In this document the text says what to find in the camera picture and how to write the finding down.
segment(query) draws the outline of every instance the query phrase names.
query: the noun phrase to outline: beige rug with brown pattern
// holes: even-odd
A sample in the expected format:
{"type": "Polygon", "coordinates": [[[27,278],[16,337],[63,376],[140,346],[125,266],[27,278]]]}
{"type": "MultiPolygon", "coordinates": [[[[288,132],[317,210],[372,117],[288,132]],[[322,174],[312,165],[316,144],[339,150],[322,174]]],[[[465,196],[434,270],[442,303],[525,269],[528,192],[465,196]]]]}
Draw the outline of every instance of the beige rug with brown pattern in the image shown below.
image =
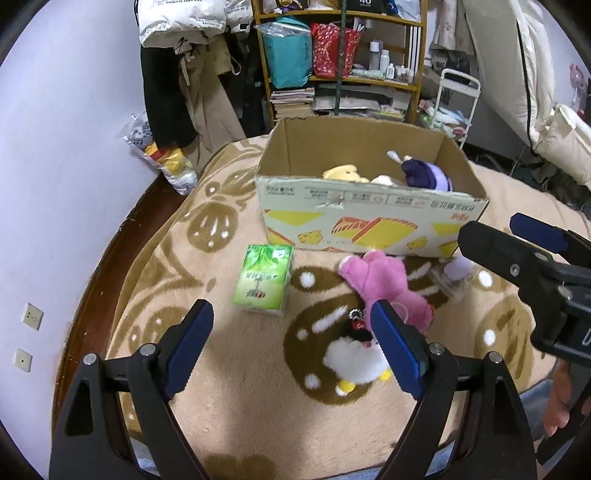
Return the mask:
{"type": "MultiPolygon", "coordinates": [[[[135,260],[119,299],[108,357],[157,342],[198,298],[213,304],[213,333],[172,409],[213,478],[314,479],[383,462],[414,407],[396,380],[335,393],[322,364],[357,295],[335,273],[344,254],[297,250],[284,318],[230,305],[248,244],[266,243],[254,175],[265,137],[227,146],[200,186],[135,260]]],[[[474,166],[491,198],[482,222],[508,230],[516,212],[589,237],[589,224],[553,197],[474,166]]],[[[458,303],[427,275],[437,260],[407,258],[410,287],[436,308],[430,341],[458,355],[503,354],[520,391],[544,378],[554,359],[533,350],[532,317],[516,288],[476,276],[458,303]]],[[[459,422],[458,395],[445,437],[459,422]]],[[[129,395],[128,427],[139,434],[129,395]]]]}

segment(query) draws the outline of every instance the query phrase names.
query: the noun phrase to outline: cardboard box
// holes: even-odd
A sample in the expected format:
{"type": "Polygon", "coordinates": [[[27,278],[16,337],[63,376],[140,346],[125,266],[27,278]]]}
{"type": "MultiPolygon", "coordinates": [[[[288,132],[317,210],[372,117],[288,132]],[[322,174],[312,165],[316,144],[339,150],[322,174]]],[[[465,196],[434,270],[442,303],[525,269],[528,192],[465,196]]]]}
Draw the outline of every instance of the cardboard box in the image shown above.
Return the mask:
{"type": "Polygon", "coordinates": [[[283,119],[255,178],[272,244],[312,250],[449,257],[462,225],[480,218],[488,199],[456,143],[441,132],[367,118],[283,119]],[[394,150],[437,164],[455,192],[384,187],[320,178],[354,164],[370,180],[404,181],[394,150]]]}

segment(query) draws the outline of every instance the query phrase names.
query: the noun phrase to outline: wall outlet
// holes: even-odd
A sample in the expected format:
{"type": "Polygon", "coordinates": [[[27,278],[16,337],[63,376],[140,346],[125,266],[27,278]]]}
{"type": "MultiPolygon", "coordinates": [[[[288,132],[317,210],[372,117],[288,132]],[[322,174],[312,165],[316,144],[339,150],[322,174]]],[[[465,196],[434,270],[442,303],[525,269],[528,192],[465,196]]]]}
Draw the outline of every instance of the wall outlet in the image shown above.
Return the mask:
{"type": "Polygon", "coordinates": [[[39,330],[42,317],[43,312],[41,310],[27,303],[27,309],[25,310],[25,315],[22,317],[22,322],[35,330],[39,330]]]}
{"type": "Polygon", "coordinates": [[[17,348],[14,352],[14,366],[20,368],[23,372],[29,373],[31,371],[31,362],[33,356],[30,353],[26,353],[25,350],[17,348]]]}

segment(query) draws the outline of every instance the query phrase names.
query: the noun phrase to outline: pink stuffed animal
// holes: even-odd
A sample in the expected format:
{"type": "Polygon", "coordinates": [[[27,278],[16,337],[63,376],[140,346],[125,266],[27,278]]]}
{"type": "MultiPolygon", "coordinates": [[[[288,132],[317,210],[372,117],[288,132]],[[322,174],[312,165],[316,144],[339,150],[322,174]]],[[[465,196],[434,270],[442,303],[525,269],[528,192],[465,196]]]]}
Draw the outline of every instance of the pink stuffed animal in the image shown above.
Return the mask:
{"type": "Polygon", "coordinates": [[[370,331],[369,312],[378,300],[388,300],[404,323],[421,333],[431,325],[433,307],[408,289],[406,269],[398,258],[388,257],[381,250],[369,251],[363,258],[351,255],[339,263],[339,274],[365,301],[365,323],[370,331]]]}

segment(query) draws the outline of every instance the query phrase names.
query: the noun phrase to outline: screw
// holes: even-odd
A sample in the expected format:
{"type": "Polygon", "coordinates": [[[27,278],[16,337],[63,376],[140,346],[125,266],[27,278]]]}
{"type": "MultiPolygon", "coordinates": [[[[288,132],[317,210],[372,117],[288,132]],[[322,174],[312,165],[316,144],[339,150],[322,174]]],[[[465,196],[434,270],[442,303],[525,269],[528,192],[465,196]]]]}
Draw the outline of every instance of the screw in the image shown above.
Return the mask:
{"type": "Polygon", "coordinates": [[[82,361],[85,365],[92,365],[96,362],[96,353],[89,353],[88,355],[85,355],[82,361]]]}
{"type": "Polygon", "coordinates": [[[441,355],[445,351],[445,347],[440,343],[431,343],[429,345],[429,351],[435,355],[441,355]]]}
{"type": "Polygon", "coordinates": [[[558,293],[560,293],[565,299],[573,299],[573,292],[571,292],[570,289],[568,289],[564,285],[558,285],[558,287],[556,287],[556,290],[558,290],[558,293]]]}
{"type": "Polygon", "coordinates": [[[491,362],[494,364],[500,364],[503,361],[503,357],[499,352],[490,352],[488,358],[490,358],[491,362]]]}
{"type": "Polygon", "coordinates": [[[139,348],[139,352],[143,356],[150,356],[156,351],[156,346],[153,343],[146,343],[139,348]]]}

